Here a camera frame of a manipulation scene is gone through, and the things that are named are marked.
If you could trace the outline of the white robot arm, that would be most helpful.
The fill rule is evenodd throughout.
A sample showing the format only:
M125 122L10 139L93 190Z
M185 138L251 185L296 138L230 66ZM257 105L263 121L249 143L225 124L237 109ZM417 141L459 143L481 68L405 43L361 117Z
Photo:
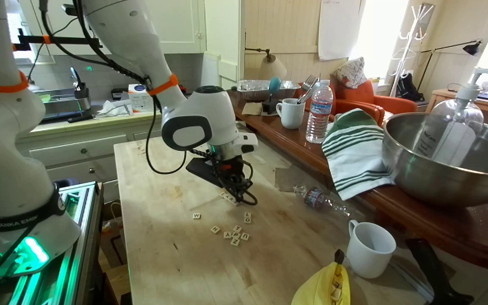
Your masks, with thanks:
M110 63L139 78L163 111L161 138L174 151L212 148L215 182L234 197L249 183L222 165L254 150L257 138L235 126L229 94L202 87L183 95L171 73L146 0L74 0L110 51ZM46 109L29 90L12 55L5 0L0 0L0 260L13 275L34 273L68 251L80 238L44 165L17 150L17 138L37 127Z

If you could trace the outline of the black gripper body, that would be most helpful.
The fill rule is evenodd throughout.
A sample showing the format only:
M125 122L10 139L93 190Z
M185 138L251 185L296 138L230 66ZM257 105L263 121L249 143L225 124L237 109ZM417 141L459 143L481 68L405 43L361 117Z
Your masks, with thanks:
M251 175L244 175L247 161L241 156L222 160L219 153L207 150L193 150L195 158L186 165L186 170L224 190L230 195L244 195L251 187Z

